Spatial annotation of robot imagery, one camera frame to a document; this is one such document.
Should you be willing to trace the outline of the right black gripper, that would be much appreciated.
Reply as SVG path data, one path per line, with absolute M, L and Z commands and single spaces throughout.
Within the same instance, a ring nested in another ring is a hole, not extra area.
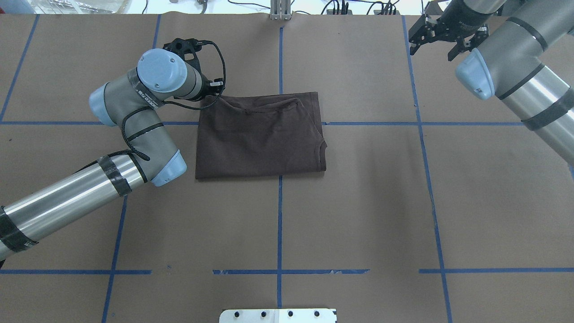
M 443 14 L 432 20 L 423 14 L 408 31 L 411 56 L 426 42 L 445 41 L 455 43 L 447 53 L 449 61 L 459 54 L 476 49 L 489 37 L 487 20 L 489 14 L 471 7 L 470 0 L 453 0 Z

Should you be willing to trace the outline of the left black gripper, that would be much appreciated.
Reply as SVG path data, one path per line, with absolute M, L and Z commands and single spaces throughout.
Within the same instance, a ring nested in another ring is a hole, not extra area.
M 215 79 L 209 80 L 205 75 L 201 74 L 201 82 L 199 92 L 195 95 L 195 100 L 203 100 L 207 96 L 218 96 L 224 91 L 224 80 Z

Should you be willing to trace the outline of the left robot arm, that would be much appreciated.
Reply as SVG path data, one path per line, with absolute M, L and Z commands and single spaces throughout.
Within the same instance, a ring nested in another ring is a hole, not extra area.
M 94 116 L 115 127 L 123 148 L 93 157 L 56 182 L 1 207 L 1 260 L 28 251 L 49 235 L 146 184 L 162 186 L 187 171 L 187 162 L 158 114 L 181 100 L 217 100 L 227 84 L 205 76 L 195 54 L 154 48 L 89 98 Z

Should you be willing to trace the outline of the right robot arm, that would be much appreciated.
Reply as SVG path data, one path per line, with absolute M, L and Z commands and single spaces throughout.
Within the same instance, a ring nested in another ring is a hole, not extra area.
M 454 43 L 449 61 L 468 53 L 455 71 L 459 82 L 480 100 L 498 98 L 572 165 L 573 88 L 540 56 L 573 34 L 573 2 L 528 0 L 490 33 L 487 20 L 503 6 L 503 0 L 453 0 L 438 18 L 424 13 L 409 29 L 409 53 L 428 43 Z

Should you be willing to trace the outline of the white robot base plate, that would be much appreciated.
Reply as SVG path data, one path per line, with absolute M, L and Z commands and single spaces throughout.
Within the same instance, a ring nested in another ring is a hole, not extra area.
M 220 323 L 336 323 L 335 309 L 230 309 L 222 311 Z

